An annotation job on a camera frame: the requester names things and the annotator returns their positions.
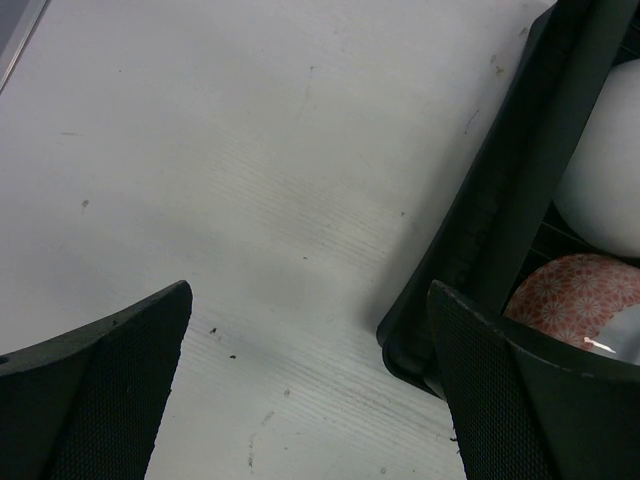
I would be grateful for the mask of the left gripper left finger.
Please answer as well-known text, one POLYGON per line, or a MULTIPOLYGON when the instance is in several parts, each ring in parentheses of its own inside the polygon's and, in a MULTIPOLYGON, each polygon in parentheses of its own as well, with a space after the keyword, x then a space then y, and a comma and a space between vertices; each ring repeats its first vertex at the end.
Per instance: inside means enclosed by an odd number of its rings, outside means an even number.
POLYGON ((2 355, 2 478, 144 478, 192 301, 190 285, 179 281, 2 355))

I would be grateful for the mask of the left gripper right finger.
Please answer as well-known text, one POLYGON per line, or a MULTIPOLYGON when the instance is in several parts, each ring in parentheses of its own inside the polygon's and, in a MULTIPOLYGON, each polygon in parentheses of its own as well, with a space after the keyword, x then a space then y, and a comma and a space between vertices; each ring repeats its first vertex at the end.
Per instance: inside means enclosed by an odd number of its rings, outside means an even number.
POLYGON ((638 366, 555 340, 440 281, 427 310, 467 478, 638 478, 638 366))

